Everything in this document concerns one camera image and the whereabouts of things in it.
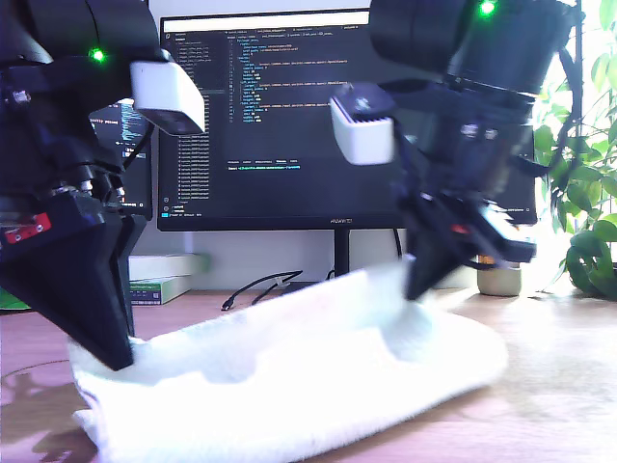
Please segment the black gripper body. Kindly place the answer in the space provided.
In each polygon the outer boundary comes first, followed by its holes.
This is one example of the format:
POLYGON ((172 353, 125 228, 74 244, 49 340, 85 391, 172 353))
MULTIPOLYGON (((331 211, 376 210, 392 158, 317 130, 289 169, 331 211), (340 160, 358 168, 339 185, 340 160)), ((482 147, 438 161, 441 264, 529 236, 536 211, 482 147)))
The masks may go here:
POLYGON ((528 262, 536 248, 510 223, 495 197, 512 167, 525 169, 520 156, 529 139, 532 99, 508 91, 424 89, 401 95, 399 106, 429 118, 414 150, 404 161, 417 168, 406 178, 401 205, 409 216, 410 200, 433 201, 439 215, 459 239, 474 248, 474 256, 528 262))

